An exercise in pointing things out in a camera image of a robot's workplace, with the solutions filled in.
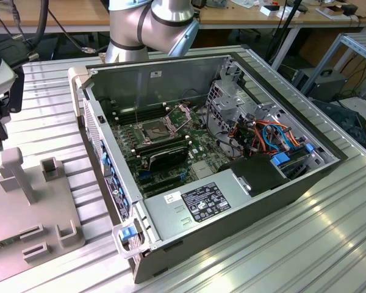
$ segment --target blue latch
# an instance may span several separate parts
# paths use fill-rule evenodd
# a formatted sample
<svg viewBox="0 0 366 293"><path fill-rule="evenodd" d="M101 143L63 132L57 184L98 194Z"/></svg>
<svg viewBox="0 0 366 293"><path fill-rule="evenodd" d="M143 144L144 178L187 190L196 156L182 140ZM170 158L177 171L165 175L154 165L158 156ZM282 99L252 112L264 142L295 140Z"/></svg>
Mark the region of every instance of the blue latch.
<svg viewBox="0 0 366 293"><path fill-rule="evenodd" d="M281 165L284 162L287 162L290 160L290 158L285 153L279 153L275 154L273 158L271 159L275 166Z"/></svg>
<svg viewBox="0 0 366 293"><path fill-rule="evenodd" d="M305 145L305 148L306 148L306 150L308 151L308 152L313 152L313 150L315 149L314 147L313 147L313 145L311 145L310 143L307 143L306 145Z"/></svg>
<svg viewBox="0 0 366 293"><path fill-rule="evenodd" d="M108 158L107 158L107 153L106 153L106 152L104 152L104 153L102 154L102 163L103 163L103 164L105 164L105 163L107 162L107 160L108 160Z"/></svg>
<svg viewBox="0 0 366 293"><path fill-rule="evenodd" d="M120 235L122 241L126 241L129 238L136 236L137 230L135 229L134 226L130 226L130 227L121 229L119 231L119 235Z"/></svg>

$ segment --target regulatory label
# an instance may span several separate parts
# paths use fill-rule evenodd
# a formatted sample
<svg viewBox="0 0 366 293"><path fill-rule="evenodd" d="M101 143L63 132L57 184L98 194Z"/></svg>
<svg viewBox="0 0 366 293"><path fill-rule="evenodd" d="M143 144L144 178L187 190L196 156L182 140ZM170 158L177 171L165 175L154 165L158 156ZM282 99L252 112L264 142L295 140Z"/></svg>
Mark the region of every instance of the regulatory label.
<svg viewBox="0 0 366 293"><path fill-rule="evenodd" d="M182 194L181 197L198 223L231 208L214 182Z"/></svg>

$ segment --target connector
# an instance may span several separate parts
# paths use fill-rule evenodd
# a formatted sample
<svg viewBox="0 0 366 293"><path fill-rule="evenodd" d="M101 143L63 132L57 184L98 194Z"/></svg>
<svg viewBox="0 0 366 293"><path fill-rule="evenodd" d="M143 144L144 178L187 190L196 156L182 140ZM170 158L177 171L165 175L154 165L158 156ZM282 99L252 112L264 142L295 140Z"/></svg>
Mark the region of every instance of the connector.
<svg viewBox="0 0 366 293"><path fill-rule="evenodd" d="M95 54L96 50L94 48L90 48L90 47L82 47L81 51L87 54Z"/></svg>

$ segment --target metal shelf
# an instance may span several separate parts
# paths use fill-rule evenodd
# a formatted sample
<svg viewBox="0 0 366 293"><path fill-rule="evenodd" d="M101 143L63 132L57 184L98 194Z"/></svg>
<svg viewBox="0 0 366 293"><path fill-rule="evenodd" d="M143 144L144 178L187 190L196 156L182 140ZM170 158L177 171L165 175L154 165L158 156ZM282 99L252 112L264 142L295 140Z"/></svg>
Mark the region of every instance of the metal shelf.
<svg viewBox="0 0 366 293"><path fill-rule="evenodd" d="M334 43L328 49L327 53L324 55L320 63L317 65L315 71L307 80L303 88L301 89L302 94L306 94L309 89L312 87L312 84L315 82L318 75L323 70L324 66L328 63L332 55L338 50L340 45L346 45L354 52L360 54L364 58L366 58L366 33L353 33L353 34L340 34L337 36Z"/></svg>

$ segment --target gray box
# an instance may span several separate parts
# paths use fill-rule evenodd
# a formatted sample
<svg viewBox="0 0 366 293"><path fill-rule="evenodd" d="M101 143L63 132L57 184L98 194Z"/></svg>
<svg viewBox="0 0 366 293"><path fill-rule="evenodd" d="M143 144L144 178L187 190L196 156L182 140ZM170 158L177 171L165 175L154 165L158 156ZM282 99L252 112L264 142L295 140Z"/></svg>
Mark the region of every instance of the gray box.
<svg viewBox="0 0 366 293"><path fill-rule="evenodd" d="M315 68L298 70L292 82L294 87L301 90L314 71ZM341 91L347 80L347 77L342 73L331 67L326 67L307 91L306 96L329 103L333 101L334 95Z"/></svg>

